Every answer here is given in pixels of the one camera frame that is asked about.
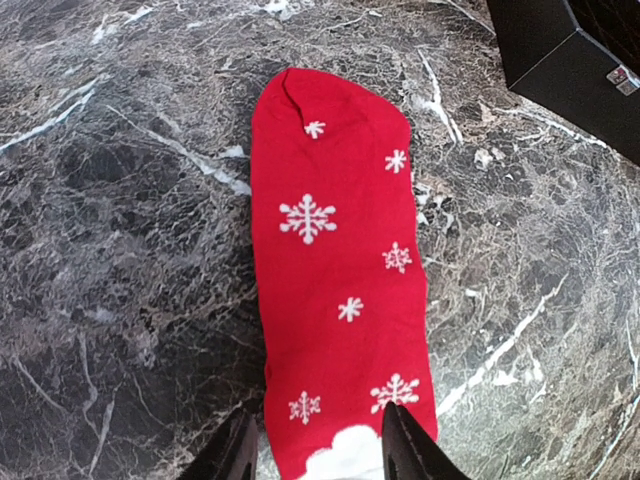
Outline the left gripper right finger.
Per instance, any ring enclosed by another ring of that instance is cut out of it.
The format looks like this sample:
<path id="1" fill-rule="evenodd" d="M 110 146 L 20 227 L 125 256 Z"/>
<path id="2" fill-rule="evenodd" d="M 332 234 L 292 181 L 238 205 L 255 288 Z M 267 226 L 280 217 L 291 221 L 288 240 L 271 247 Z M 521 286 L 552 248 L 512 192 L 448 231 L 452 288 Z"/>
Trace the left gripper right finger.
<path id="1" fill-rule="evenodd" d="M 384 410 L 382 451 L 387 480 L 469 480 L 409 410 L 393 402 Z"/>

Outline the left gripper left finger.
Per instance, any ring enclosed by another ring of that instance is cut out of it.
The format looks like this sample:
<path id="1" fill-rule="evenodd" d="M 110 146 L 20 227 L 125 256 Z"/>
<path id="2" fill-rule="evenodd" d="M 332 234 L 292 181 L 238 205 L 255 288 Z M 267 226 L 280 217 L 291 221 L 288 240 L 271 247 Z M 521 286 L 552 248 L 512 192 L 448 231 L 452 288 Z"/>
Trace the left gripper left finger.
<path id="1" fill-rule="evenodd" d="M 257 454 L 255 418 L 247 410 L 234 410 L 177 479 L 254 479 Z"/>

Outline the red Santa Christmas sock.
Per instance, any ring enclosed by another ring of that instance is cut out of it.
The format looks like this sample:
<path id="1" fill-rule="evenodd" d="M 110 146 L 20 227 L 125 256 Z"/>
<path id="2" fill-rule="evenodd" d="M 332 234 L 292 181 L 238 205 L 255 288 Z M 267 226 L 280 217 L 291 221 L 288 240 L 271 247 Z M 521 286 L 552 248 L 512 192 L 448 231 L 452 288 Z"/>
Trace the red Santa Christmas sock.
<path id="1" fill-rule="evenodd" d="M 438 433 L 406 117 L 289 68 L 252 119 L 265 425 L 284 479 L 380 479 L 385 407 Z"/>

